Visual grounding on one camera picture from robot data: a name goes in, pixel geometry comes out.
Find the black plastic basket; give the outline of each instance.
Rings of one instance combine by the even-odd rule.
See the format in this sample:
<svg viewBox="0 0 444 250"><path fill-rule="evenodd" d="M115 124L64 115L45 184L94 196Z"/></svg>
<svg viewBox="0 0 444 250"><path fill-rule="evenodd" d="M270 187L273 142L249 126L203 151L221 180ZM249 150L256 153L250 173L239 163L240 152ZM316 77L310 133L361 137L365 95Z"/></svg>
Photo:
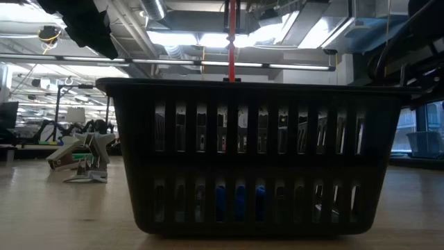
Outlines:
<svg viewBox="0 0 444 250"><path fill-rule="evenodd" d="M367 231L414 92L125 78L97 87L114 99L135 221L165 235Z"/></svg>

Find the desk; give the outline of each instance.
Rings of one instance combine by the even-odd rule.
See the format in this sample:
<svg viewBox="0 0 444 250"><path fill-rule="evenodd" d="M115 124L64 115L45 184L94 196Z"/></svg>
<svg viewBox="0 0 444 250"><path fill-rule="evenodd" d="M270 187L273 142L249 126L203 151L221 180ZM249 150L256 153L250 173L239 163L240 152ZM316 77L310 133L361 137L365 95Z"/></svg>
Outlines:
<svg viewBox="0 0 444 250"><path fill-rule="evenodd" d="M444 249L444 172L390 167L375 224L333 238L165 239L133 220L123 160L112 157L108 184L62 183L43 160L0 167L1 249Z"/></svg>

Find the basket rim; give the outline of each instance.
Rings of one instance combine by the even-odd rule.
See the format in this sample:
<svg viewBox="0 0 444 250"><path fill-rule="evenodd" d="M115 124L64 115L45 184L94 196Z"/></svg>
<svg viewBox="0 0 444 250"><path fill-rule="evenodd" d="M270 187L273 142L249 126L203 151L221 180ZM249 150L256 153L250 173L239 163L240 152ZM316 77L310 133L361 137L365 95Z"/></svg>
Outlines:
<svg viewBox="0 0 444 250"><path fill-rule="evenodd" d="M99 78L96 87L107 92L108 86L117 85L149 85L149 86L177 86L188 88L217 88L217 89L251 89L251 90L298 90L303 92L359 92L362 94L392 94L394 96L408 96L421 94L420 87L373 87L373 86L349 86L349 85L312 85L312 84L288 84L288 83L249 83L249 82L222 82L222 81L193 81L193 80L169 80L149 78Z"/></svg>

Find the blue object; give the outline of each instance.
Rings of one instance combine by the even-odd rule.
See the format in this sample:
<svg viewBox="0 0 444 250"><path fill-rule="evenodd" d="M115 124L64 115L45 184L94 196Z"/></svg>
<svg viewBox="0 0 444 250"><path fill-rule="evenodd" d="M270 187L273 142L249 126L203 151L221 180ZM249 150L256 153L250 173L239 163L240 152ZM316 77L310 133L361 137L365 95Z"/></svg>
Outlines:
<svg viewBox="0 0 444 250"><path fill-rule="evenodd" d="M240 185L236 189L236 215L237 222L242 222L245 219L245 186ZM264 206L265 206L265 187L259 185L256 187L255 197L255 217L256 221L264 221ZM220 185L216 188L216 221L223 222L226 212L226 191L225 187Z"/></svg>

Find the red pole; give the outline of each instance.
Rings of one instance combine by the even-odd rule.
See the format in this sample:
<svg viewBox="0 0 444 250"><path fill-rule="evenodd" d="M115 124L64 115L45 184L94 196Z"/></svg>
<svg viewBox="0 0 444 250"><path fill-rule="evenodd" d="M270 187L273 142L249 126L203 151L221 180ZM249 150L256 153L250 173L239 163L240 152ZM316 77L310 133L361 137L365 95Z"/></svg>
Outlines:
<svg viewBox="0 0 444 250"><path fill-rule="evenodd" d="M228 40L230 44L228 45L228 76L231 83L234 83L236 79L235 68L234 68L234 40L236 39L236 0L230 0L230 33L228 35Z"/></svg>

